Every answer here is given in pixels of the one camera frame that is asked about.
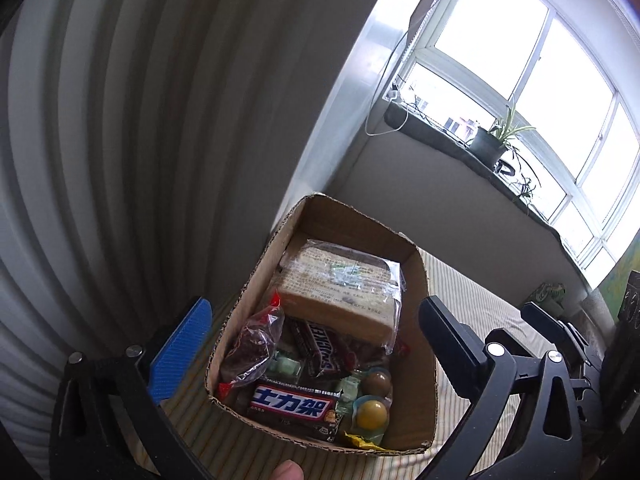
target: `wrapped bread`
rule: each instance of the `wrapped bread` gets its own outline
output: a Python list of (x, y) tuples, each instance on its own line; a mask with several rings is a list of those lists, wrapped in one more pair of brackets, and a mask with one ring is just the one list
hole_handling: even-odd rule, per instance
[(275, 285), (285, 314), (384, 346), (391, 352), (401, 309), (400, 264), (308, 240)]

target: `black flower pot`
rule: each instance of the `black flower pot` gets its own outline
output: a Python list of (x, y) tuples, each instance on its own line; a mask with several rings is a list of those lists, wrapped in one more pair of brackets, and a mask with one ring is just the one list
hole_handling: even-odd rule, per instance
[(507, 151), (507, 147), (503, 143), (481, 126), (478, 126), (478, 133), (468, 148), (491, 171), (494, 170), (498, 159)]

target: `snickers wrapper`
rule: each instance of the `snickers wrapper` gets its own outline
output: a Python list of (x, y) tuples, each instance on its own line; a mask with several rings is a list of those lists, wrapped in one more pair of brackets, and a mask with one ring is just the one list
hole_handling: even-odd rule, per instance
[(333, 330), (309, 321), (287, 318), (313, 378), (341, 379), (350, 373), (350, 352)]
[(342, 418), (335, 412), (339, 398), (339, 392), (261, 379), (247, 417), (283, 433), (333, 442)]

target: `white window frame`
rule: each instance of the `white window frame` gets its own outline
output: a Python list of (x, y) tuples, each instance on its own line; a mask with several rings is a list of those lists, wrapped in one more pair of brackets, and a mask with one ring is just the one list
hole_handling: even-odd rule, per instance
[[(576, 264), (582, 270), (585, 270), (586, 267), (594, 259), (596, 254), (598, 254), (601, 248), (604, 248), (614, 261), (617, 261), (618, 258), (614, 254), (612, 254), (611, 250), (607, 247), (606, 240), (618, 225), (618, 222), (626, 211), (626, 208), (628, 207), (636, 191), (636, 188), (640, 183), (639, 152), (639, 154), (636, 155), (636, 159), (633, 163), (630, 175), (625, 182), (623, 191), (620, 193), (620, 195), (616, 199), (616, 202), (613, 204), (609, 213), (607, 214), (607, 217), (602, 222), (597, 218), (593, 207), (590, 205), (589, 199), (580, 187), (593, 168), (597, 156), (600, 154), (604, 142), (609, 135), (611, 124), (613, 122), (614, 114), (617, 110), (618, 104), (622, 105), (622, 108), (626, 112), (626, 115), (631, 122), (632, 128), (639, 142), (640, 136), (638, 128), (634, 124), (633, 115), (628, 112), (628, 108), (626, 107), (622, 96), (618, 92), (610, 77), (603, 70), (602, 64), (598, 61), (597, 55), (592, 49), (588, 47), (584, 39), (581, 38), (579, 34), (577, 34), (575, 27), (572, 27), (572, 25), (567, 22), (566, 19), (564, 19), (559, 9), (557, 9), (548, 0), (540, 1), (543, 2), (548, 9), (546, 18), (532, 54), (529, 57), (529, 60), (527, 61), (526, 66), (522, 74), (520, 75), (520, 79), (518, 80), (518, 83), (515, 86), (515, 89), (510, 98), (515, 99), (517, 102), (517, 99), (522, 94), (522, 91), (527, 81), (529, 80), (531, 73), (533, 72), (536, 62), (540, 58), (540, 52), (542, 51), (542, 47), (546, 40), (546, 36), (548, 35), (553, 19), (561, 22), (562, 25), (564, 25), (567, 30), (571, 32), (578, 44), (580, 44), (585, 53), (587, 53), (587, 55), (590, 57), (591, 61), (594, 63), (597, 70), (600, 72), (600, 75), (603, 77), (604, 81), (606, 81), (609, 89), (612, 92), (612, 100), (609, 104), (609, 111), (607, 112), (606, 119), (604, 121), (604, 124), (602, 125), (600, 134), (598, 135), (587, 158), (587, 161), (584, 163), (584, 166), (580, 170), (577, 178), (574, 178), (574, 176), (567, 169), (562, 160), (560, 160), (556, 152), (554, 152), (554, 150), (548, 145), (546, 140), (543, 139), (543, 137), (540, 136), (540, 134), (536, 130), (529, 130), (525, 135), (522, 136), (522, 138), (519, 138), (520, 141), (532, 152), (532, 154), (536, 158), (538, 158), (540, 163), (544, 165), (547, 171), (555, 178), (560, 187), (566, 193), (562, 202), (558, 205), (556, 210), (550, 215), (548, 219), (544, 218), (544, 216), (539, 212), (536, 211), (536, 213), (543, 220), (553, 225), (559, 215), (564, 211), (564, 208), (566, 208), (566, 206), (570, 202), (573, 202), (576, 209), (584, 219), (585, 224), (587, 224), (588, 228), (590, 229), (593, 237), (579, 254), (575, 254), (568, 246), (568, 244), (564, 244), (565, 248), (575, 260)], [(431, 10), (431, 12), (428, 13), (424, 24), (420, 27), (420, 36), (417, 37), (416, 40), (414, 40), (412, 49), (408, 51), (408, 53), (404, 57), (404, 63), (399, 71), (399, 76), (403, 80), (406, 80), (414, 64), (418, 63), (455, 86), (455, 88), (473, 99), (494, 117), (501, 117), (504, 115), (506, 105), (510, 100), (505, 99), (500, 93), (495, 91), (491, 86), (489, 86), (488, 83), (479, 78), (468, 68), (457, 62), (452, 57), (449, 57), (447, 54), (444, 54), (442, 51), (436, 49), (435, 47), (435, 43), (444, 30), (444, 27), (446, 26), (447, 21), (451, 16), (451, 13), (453, 12), (453, 9), (455, 8), (457, 2), (458, 0), (439, 0), (438, 4)], [(516, 114), (516, 121), (520, 125), (528, 124), (520, 114)]]

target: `metal screw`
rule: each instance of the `metal screw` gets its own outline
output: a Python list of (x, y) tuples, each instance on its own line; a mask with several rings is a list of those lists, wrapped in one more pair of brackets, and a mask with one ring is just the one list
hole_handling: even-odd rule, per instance
[(489, 354), (494, 355), (496, 357), (500, 357), (504, 355), (504, 346), (500, 343), (489, 343), (486, 347)]
[(562, 361), (562, 354), (560, 352), (550, 350), (547, 355), (549, 356), (549, 359), (551, 359), (555, 363), (559, 363), (560, 361)]
[(82, 361), (82, 352), (73, 352), (69, 356), (69, 359), (67, 359), (67, 361), (69, 361), (70, 365), (77, 365), (80, 361)]
[(138, 357), (142, 354), (142, 346), (140, 345), (131, 345), (127, 348), (127, 357)]

